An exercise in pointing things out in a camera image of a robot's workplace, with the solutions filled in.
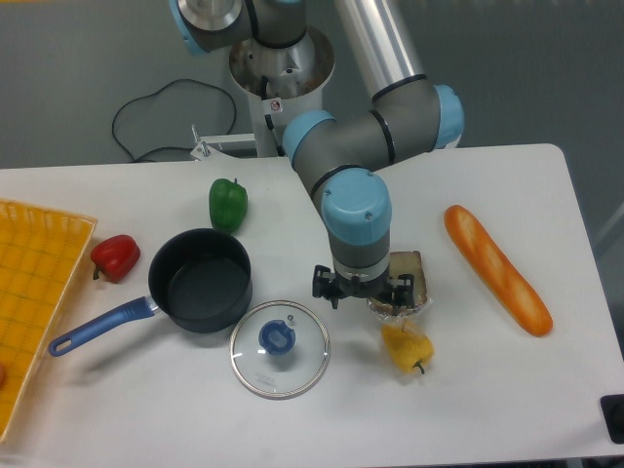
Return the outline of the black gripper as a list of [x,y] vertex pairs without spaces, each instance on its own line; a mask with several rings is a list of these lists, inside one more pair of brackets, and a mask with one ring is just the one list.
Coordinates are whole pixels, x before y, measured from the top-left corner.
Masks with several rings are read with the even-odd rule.
[[388,269],[384,269],[380,275],[372,279],[363,276],[346,278],[337,271],[333,273],[327,266],[316,265],[312,280],[312,295],[327,300],[331,307],[336,309],[341,299],[375,297],[384,291],[386,302],[393,308],[413,308],[414,276],[405,273],[388,278]]

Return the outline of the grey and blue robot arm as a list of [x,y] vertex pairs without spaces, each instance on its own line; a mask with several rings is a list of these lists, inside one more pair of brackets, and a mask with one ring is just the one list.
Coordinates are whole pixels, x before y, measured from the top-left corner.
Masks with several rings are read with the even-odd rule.
[[334,54],[304,2],[174,1],[170,9],[192,53],[229,50],[258,154],[288,157],[322,218],[332,264],[316,267],[313,294],[412,308],[415,279],[391,263],[392,206],[378,171],[456,143],[464,113],[451,88],[428,80],[397,5],[336,3],[371,100],[368,113],[346,122],[322,107]]

